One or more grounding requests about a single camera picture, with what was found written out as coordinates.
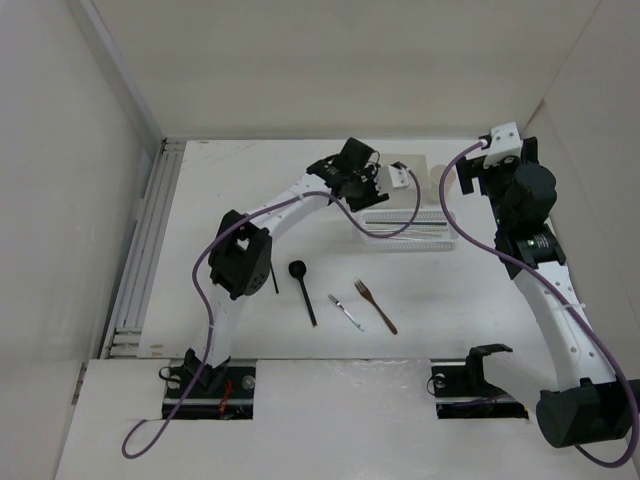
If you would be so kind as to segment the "dark grey chopstick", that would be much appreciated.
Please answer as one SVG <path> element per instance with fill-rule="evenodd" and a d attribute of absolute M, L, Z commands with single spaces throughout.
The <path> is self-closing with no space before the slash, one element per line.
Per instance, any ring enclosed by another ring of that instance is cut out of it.
<path fill-rule="evenodd" d="M 391 225 L 407 228 L 448 228 L 445 221 L 413 221 L 413 222 L 379 222 L 381 225 Z"/>

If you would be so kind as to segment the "black chopstick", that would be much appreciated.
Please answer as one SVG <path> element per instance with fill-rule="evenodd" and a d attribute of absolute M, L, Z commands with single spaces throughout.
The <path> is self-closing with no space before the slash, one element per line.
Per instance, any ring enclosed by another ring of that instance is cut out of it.
<path fill-rule="evenodd" d="M 279 286 L 278 286 L 278 282 L 277 282 L 277 278 L 276 278 L 275 269 L 273 267 L 273 264 L 270 265 L 270 274 L 271 274 L 272 283 L 273 283 L 273 286 L 274 286 L 274 291 L 275 291 L 276 295 L 278 295 L 280 293 L 280 290 L 279 290 Z"/>

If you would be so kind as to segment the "silver metal chopstick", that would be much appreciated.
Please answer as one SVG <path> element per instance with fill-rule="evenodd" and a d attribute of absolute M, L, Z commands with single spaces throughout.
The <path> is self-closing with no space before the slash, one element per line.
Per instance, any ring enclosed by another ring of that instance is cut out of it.
<path fill-rule="evenodd" d="M 370 240 L 388 241 L 388 242 L 412 242 L 412 243 L 436 243 L 446 242 L 450 238 L 441 232 L 403 232 L 390 237 L 373 237 L 369 236 Z"/>

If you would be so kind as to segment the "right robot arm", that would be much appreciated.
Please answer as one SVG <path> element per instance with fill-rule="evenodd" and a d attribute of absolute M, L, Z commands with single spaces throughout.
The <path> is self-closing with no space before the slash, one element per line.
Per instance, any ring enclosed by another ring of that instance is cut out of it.
<path fill-rule="evenodd" d="M 557 200 L 556 179 L 537 159 L 537 140 L 518 133 L 480 137 L 445 168 L 460 189 L 479 191 L 490 202 L 496 233 L 486 245 L 454 230 L 498 257 L 526 300 L 551 355 L 554 374 L 516 361 L 502 344 L 476 347 L 463 369 L 465 386 L 477 394 L 496 388 L 535 414 L 544 439 L 554 448 L 626 440 L 622 456 L 605 468 L 627 463 L 639 445 L 639 382 L 629 379 L 587 321 L 569 278 L 564 251 L 547 224 Z"/>

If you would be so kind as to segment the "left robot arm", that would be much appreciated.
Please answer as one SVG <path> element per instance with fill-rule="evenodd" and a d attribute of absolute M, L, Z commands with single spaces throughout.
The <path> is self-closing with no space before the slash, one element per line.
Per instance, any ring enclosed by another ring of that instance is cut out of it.
<path fill-rule="evenodd" d="M 247 297 L 267 282 L 273 244 L 305 217 L 331 204 L 357 212 L 389 199 L 376 177 L 377 151 L 350 138 L 341 151 L 318 160 L 285 192 L 250 212 L 228 211 L 192 269 L 207 320 L 187 350 L 184 368 L 201 396 L 217 394 L 231 357 L 235 325 Z"/>

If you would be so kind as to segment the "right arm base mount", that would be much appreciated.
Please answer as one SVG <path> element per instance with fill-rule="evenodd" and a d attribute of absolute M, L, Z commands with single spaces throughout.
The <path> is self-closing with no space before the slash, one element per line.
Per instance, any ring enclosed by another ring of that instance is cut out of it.
<path fill-rule="evenodd" d="M 527 408 L 484 377 L 486 357 L 508 352 L 504 344 L 472 347 L 465 358 L 430 360 L 427 391 L 435 399 L 439 420 L 529 419 Z"/>

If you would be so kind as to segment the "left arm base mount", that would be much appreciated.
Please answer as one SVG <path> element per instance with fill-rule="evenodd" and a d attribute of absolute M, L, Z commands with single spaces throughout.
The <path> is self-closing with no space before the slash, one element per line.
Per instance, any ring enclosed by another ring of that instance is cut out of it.
<path fill-rule="evenodd" d="M 197 383 L 173 416 L 176 420 L 252 420 L 257 364 L 255 361 L 232 361 L 222 367 L 209 387 Z M 162 367 L 158 373 L 165 382 L 161 407 L 167 419 L 179 403 L 191 375 L 180 365 Z"/>

